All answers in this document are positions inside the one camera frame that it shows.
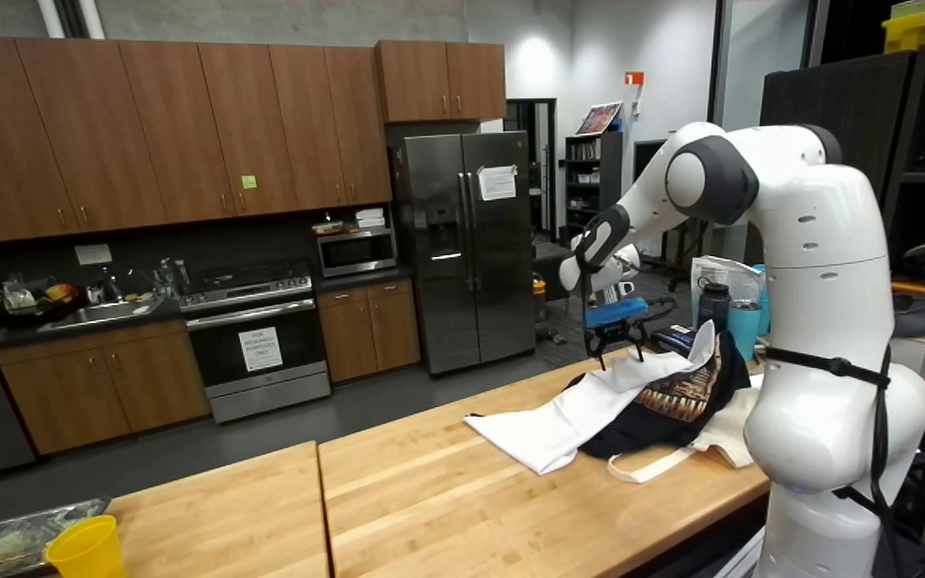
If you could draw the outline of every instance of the doorway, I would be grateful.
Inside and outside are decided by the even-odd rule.
[[[507,100],[505,130],[527,131],[530,229],[555,230],[555,100]]]

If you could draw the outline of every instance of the butcher block table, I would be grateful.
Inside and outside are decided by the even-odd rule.
[[[537,474],[462,425],[537,408],[596,369],[574,364],[322,442],[334,576],[623,576],[767,491],[712,454],[649,485],[577,455]],[[645,450],[623,468],[671,450]]]
[[[315,442],[116,498],[132,578],[328,576]]]

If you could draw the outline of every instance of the refrigerator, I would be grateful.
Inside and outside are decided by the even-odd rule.
[[[535,349],[527,136],[399,136],[392,170],[427,372]]]

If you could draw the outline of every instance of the white robot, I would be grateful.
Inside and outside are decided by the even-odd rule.
[[[757,224],[770,338],[744,442],[770,480],[760,578],[872,576],[876,511],[899,494],[925,430],[925,380],[887,364],[893,296],[874,188],[825,165],[828,151],[834,140],[808,126],[684,126],[560,266],[565,290],[582,275],[602,290],[634,241],[688,215]]]

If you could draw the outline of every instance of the backsplash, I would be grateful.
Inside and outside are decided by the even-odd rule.
[[[0,243],[0,284],[14,272],[34,286],[53,279],[102,284],[102,266],[77,263],[77,243],[110,243],[110,272],[116,275],[134,271],[152,279],[164,257],[182,259],[189,275],[209,266],[260,259],[308,259],[315,271],[308,229],[328,215],[347,218],[354,210]]]

